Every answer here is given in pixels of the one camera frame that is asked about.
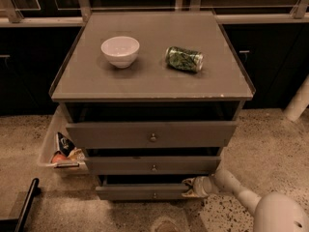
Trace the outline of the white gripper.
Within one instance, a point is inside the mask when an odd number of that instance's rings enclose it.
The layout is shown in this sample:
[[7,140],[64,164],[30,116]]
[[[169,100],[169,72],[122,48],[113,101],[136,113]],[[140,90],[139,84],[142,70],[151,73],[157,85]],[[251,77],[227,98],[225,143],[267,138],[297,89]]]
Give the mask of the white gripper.
[[219,188],[215,184],[213,177],[199,176],[182,180],[182,183],[192,187],[193,190],[182,193],[184,198],[207,197],[210,194],[218,193]]

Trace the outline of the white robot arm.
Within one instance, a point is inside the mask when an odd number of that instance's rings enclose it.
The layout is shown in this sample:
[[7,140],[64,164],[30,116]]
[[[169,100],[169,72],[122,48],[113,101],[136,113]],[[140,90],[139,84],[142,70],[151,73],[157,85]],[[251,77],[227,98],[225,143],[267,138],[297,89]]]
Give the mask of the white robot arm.
[[272,192],[263,197],[245,187],[230,171],[219,169],[211,176],[187,178],[187,198],[233,194],[253,217],[253,232],[309,232],[309,217],[291,197]]

